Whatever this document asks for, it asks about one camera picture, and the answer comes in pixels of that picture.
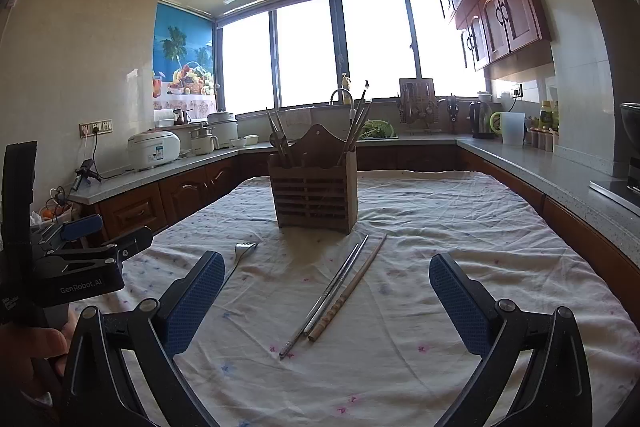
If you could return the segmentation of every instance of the bolt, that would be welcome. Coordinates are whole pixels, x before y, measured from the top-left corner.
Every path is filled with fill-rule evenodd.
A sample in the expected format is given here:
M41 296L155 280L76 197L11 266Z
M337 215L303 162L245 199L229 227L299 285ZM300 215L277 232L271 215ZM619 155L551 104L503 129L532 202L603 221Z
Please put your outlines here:
M156 307L156 304L155 299L145 299L140 302L140 310L143 312L150 312Z
M558 308L558 315L560 315L564 319L570 319L574 316L573 312L566 306L560 306Z
M87 308L82 310L82 318L90 319L94 317L95 312L96 312L95 306L88 306Z
M498 306L500 306L500 309L504 312L512 312L516 309L515 302L510 301L509 299L500 299L498 301Z

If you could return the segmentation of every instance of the window pane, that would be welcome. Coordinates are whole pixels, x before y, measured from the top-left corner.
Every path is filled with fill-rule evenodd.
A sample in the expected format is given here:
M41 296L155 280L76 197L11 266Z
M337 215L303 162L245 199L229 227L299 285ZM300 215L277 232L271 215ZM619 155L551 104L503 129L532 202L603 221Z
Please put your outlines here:
M282 105L327 102L337 87L329 0L279 8Z
M222 68L226 110L239 114L273 107L267 12L222 28Z
M395 96L399 78L415 78L414 52L404 0L342 0L351 89L359 98Z
M437 96L477 96L484 90L484 73L468 67L455 24L442 17L439 0L411 0L423 78L433 78Z

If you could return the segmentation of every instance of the white rice cooker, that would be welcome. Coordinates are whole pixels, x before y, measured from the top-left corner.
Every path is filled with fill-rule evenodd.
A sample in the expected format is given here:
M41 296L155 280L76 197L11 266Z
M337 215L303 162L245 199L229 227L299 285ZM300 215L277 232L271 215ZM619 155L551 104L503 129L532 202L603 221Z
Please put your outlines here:
M169 131L150 130L127 141L129 164L136 171L174 161L180 155L180 139Z
M238 120L232 112L212 112L207 117L207 127L218 137L220 149L231 147L231 140L238 139Z

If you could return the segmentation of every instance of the green pitcher handle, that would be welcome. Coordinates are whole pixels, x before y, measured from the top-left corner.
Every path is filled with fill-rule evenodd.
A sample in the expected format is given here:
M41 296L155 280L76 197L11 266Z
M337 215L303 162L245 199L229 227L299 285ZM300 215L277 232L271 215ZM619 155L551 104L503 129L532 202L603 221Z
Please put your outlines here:
M491 127L491 130L495 133L495 134L502 134L502 131L498 128L496 129L494 127L494 116L498 115L498 120L500 120L500 112L494 112L490 117L489 117L489 127Z

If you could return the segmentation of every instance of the wooden utensil holder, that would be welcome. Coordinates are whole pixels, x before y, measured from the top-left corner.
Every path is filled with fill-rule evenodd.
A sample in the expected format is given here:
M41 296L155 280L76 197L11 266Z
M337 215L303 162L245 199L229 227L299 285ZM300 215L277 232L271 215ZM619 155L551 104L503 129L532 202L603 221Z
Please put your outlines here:
M343 140L316 124L290 146L297 166L284 168L277 154L270 156L279 227L351 232L358 217L356 153L342 152L343 148Z

